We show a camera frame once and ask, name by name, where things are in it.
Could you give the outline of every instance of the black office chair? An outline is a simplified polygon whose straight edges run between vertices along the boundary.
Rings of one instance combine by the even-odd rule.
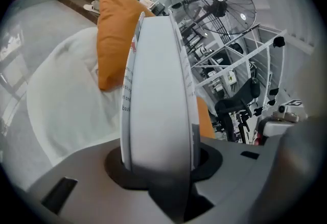
[[[245,143],[243,127],[246,127],[247,130],[250,131],[246,120],[252,117],[252,113],[247,105],[253,99],[259,97],[259,95],[259,81],[256,78],[250,78],[233,97],[222,99],[216,103],[215,110],[217,112],[218,121],[221,124],[221,128],[225,130],[228,141],[236,141],[234,126],[229,113],[244,110],[237,114],[237,120],[240,123],[239,129],[242,141]]]

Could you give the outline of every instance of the ceiling light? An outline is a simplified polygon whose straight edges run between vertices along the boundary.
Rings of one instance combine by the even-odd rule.
[[[246,16],[245,14],[240,14],[241,18],[245,21],[246,20]]]

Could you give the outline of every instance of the orange cushion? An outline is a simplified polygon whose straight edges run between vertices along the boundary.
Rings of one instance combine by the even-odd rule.
[[[213,125],[210,120],[208,106],[205,101],[196,97],[198,103],[198,112],[199,112],[199,120],[200,120],[200,135],[208,138],[215,138],[215,132]]]
[[[99,88],[123,84],[126,61],[139,15],[155,16],[137,0],[100,0],[98,19]]]

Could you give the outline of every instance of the white shoe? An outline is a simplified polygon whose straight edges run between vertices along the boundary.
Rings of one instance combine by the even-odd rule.
[[[84,5],[83,8],[89,12],[100,14],[98,10],[94,9],[93,5]]]

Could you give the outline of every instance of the gray floor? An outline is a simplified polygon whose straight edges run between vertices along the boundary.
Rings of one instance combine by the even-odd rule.
[[[95,25],[51,1],[7,18],[0,30],[0,160],[10,180],[27,189],[52,166],[35,138],[26,106],[29,78],[65,38]]]

